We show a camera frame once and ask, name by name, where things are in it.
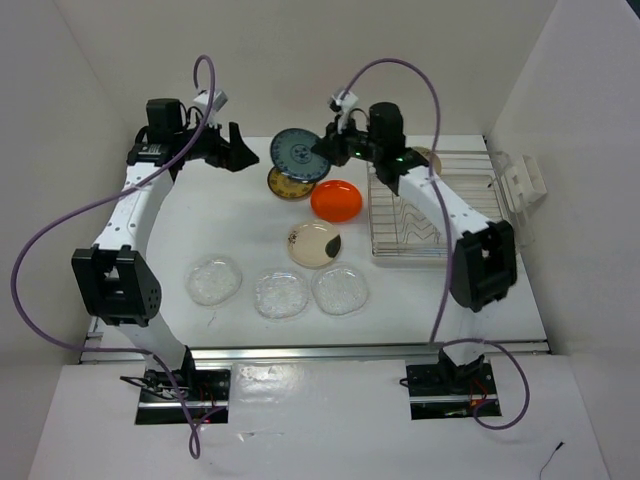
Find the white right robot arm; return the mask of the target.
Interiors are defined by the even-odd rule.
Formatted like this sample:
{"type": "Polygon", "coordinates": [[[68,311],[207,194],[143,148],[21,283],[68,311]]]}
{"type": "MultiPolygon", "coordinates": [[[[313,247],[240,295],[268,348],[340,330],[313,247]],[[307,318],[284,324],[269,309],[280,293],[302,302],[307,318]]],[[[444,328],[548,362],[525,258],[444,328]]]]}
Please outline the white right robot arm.
{"type": "Polygon", "coordinates": [[[461,392],[480,369],[485,334],[481,327],[490,305],[503,300],[517,281],[515,235],[506,220],[494,222],[454,192],[435,172],[430,159],[406,144],[404,119],[390,102],[370,107],[365,129],[352,109],[333,100],[335,117],[312,150],[333,166],[351,159],[372,164],[378,180],[416,207],[445,237],[445,299],[466,309],[458,337],[442,345],[438,381],[461,392]]]}

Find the blue patterned plate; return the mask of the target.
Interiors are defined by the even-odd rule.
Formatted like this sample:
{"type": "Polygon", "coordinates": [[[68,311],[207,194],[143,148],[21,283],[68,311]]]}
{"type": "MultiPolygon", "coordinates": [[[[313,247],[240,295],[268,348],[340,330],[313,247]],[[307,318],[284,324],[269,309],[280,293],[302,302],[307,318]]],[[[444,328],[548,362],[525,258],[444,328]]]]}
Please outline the blue patterned plate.
{"type": "Polygon", "coordinates": [[[302,183],[315,183],[324,179],[329,162],[314,153],[319,137],[305,129],[288,128],[271,140],[269,153],[274,167],[286,177],[302,183]]]}

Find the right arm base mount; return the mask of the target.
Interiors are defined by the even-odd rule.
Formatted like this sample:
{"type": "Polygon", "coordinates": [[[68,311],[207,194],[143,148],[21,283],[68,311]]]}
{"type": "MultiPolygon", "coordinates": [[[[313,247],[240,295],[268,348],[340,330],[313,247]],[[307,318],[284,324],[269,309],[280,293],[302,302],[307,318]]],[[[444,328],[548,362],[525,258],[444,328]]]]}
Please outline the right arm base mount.
{"type": "Polygon", "coordinates": [[[411,419],[436,420],[472,418],[476,407],[479,417],[500,417],[501,408],[493,370],[484,362],[480,372],[454,385],[447,385],[435,364],[407,365],[399,380],[409,395],[411,419]]]}

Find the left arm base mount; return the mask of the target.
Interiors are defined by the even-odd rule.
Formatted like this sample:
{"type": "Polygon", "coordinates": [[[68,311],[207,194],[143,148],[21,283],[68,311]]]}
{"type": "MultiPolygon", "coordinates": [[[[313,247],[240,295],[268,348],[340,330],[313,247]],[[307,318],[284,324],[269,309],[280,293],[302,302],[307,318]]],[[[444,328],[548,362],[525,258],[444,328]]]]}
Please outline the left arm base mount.
{"type": "MultiPolygon", "coordinates": [[[[187,420],[176,390],[165,373],[147,370],[143,376],[119,379],[138,390],[136,425],[177,425],[187,420]]],[[[231,370],[195,370],[191,384],[176,376],[186,407],[195,423],[226,424],[229,415],[231,370]]]]}

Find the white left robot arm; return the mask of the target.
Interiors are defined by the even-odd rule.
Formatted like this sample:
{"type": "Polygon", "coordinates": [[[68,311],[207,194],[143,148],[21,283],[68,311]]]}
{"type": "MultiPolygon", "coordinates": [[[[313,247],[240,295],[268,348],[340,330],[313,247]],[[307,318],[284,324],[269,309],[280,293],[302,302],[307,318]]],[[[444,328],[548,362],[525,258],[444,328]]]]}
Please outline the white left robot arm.
{"type": "Polygon", "coordinates": [[[226,94],[217,90],[200,92],[191,110],[177,99],[147,102],[148,123],[127,155],[126,194],[94,244],[76,250],[71,259],[88,313],[143,352],[143,385],[180,400],[197,391],[199,375],[190,349],[160,313],[161,285],[146,262],[146,251],[160,207],[185,162],[202,159],[230,172],[258,163],[237,123],[221,133],[215,115],[226,101],[226,94]],[[188,125],[191,111],[200,116],[195,127],[188,125]]]}

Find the cream plate with black patch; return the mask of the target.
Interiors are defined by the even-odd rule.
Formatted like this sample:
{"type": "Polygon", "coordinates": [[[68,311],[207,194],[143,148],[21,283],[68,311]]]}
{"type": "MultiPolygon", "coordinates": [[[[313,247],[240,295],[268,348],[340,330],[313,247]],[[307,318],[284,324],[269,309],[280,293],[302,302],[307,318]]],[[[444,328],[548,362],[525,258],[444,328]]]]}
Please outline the cream plate with black patch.
{"type": "Polygon", "coordinates": [[[287,234],[289,257],[298,265],[319,269],[332,263],[342,249],[336,226],[320,219],[298,223],[287,234]]]}

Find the brown patterned plate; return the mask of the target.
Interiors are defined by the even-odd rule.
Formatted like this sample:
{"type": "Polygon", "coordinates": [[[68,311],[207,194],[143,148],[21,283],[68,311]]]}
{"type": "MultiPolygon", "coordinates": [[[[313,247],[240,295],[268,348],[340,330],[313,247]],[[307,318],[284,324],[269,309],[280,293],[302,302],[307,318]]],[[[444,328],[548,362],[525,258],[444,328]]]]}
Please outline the brown patterned plate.
{"type": "Polygon", "coordinates": [[[292,179],[276,167],[272,167],[267,175],[267,186],[276,197],[282,200],[299,201],[308,198],[316,184],[292,179]]]}

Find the orange plate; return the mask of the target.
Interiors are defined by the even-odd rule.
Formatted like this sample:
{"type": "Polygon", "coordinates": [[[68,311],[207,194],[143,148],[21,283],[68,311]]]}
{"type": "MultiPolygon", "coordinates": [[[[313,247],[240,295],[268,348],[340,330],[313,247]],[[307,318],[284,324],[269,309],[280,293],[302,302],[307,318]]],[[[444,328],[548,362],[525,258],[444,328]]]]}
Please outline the orange plate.
{"type": "Polygon", "coordinates": [[[344,223],[355,218],[363,207],[360,190],[345,180],[319,183],[310,197],[316,216],[331,223],[344,223]]]}

